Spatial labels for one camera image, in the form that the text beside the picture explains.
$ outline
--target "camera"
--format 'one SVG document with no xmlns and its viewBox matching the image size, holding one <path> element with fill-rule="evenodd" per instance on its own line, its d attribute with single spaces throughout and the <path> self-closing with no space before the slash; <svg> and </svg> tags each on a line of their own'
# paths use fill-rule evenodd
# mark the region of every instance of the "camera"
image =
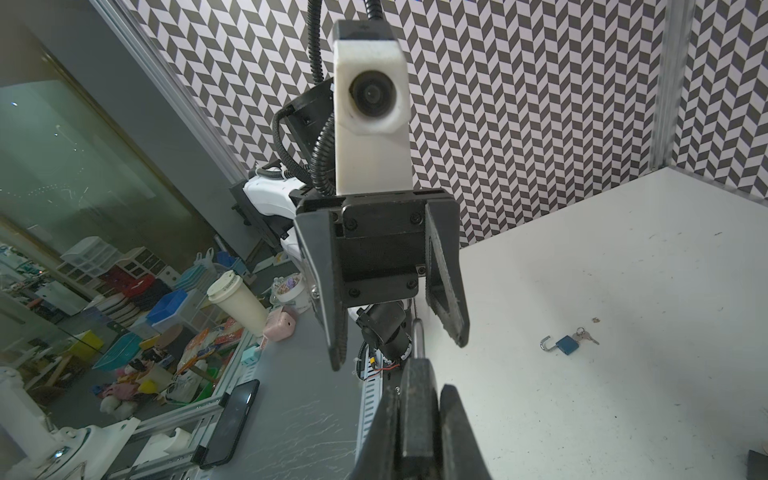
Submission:
<svg viewBox="0 0 768 480">
<path fill-rule="evenodd" d="M 408 64 L 389 24 L 333 26 L 336 194 L 413 189 Z"/>
<path fill-rule="evenodd" d="M 349 93 L 360 113 L 378 118 L 389 113 L 395 103 L 395 85 L 380 71 L 359 74 L 349 87 Z"/>
</svg>

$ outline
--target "blue padlock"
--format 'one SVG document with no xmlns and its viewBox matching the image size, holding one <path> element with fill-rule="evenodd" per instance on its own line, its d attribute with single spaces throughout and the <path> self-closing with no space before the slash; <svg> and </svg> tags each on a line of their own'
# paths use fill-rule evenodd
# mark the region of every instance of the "blue padlock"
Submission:
<svg viewBox="0 0 768 480">
<path fill-rule="evenodd" d="M 547 346 L 545 346 L 545 343 L 550 338 L 551 337 L 547 335 L 538 344 L 541 347 L 541 349 L 544 350 L 545 352 L 551 352 L 554 349 L 560 349 L 560 351 L 563 352 L 565 355 L 571 355 L 578 348 L 578 342 L 574 340 L 573 337 L 570 335 L 564 336 L 563 338 L 559 339 L 554 346 L 547 348 Z"/>
</svg>

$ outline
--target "teal basket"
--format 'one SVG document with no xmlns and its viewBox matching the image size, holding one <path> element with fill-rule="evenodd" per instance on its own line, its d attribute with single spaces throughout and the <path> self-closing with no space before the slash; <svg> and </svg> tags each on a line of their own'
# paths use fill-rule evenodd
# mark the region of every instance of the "teal basket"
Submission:
<svg viewBox="0 0 768 480">
<path fill-rule="evenodd" d="M 96 362 L 93 368 L 110 372 L 127 365 L 128 362 L 139 353 L 139 350 L 141 350 L 139 343 L 141 343 L 141 337 L 139 335 L 136 335 L 135 333 L 126 333 L 114 343 L 112 348 L 107 350 L 98 362 Z"/>
</svg>

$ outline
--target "black phone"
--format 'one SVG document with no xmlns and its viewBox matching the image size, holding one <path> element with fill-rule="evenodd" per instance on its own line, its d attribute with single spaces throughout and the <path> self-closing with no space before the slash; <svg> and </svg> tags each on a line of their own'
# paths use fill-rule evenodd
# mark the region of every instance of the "black phone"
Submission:
<svg viewBox="0 0 768 480">
<path fill-rule="evenodd" d="M 223 465 L 232 459 L 245 426 L 245 418 L 258 391 L 258 380 L 241 383 L 232 390 L 208 446 L 198 447 L 192 462 L 206 469 Z"/>
</svg>

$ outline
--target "black and white patterned backdrop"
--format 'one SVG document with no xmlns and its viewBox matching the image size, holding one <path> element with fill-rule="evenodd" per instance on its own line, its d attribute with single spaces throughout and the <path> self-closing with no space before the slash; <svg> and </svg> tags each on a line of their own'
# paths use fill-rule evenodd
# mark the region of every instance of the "black and white patterned backdrop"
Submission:
<svg viewBox="0 0 768 480">
<path fill-rule="evenodd" d="M 273 113 L 311 82 L 306 0 L 119 1 L 237 158 L 271 159 Z M 457 197 L 464 244 L 648 172 L 666 1 L 383 1 L 409 61 L 414 184 Z M 323 8 L 325 38 L 364 18 L 362 0 Z"/>
<path fill-rule="evenodd" d="M 696 0 L 672 164 L 768 198 L 768 2 Z"/>
</svg>

